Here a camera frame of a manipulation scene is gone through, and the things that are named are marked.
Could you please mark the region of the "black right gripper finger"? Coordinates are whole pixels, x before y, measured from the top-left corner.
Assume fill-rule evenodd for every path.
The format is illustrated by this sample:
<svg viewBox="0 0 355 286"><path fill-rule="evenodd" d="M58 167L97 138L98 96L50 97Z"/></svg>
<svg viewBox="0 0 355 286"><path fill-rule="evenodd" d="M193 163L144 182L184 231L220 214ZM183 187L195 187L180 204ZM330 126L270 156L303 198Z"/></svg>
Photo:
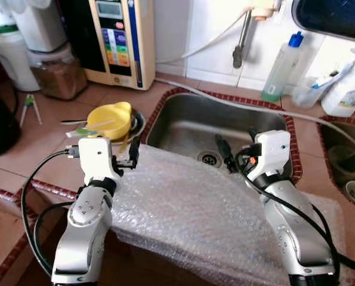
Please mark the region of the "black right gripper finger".
<svg viewBox="0 0 355 286"><path fill-rule="evenodd" d="M229 143L220 134L215 134L215 143L218 147L218 152L221 158L223 158L224 165L229 173L238 173L238 166L234 159L233 152Z"/></svg>

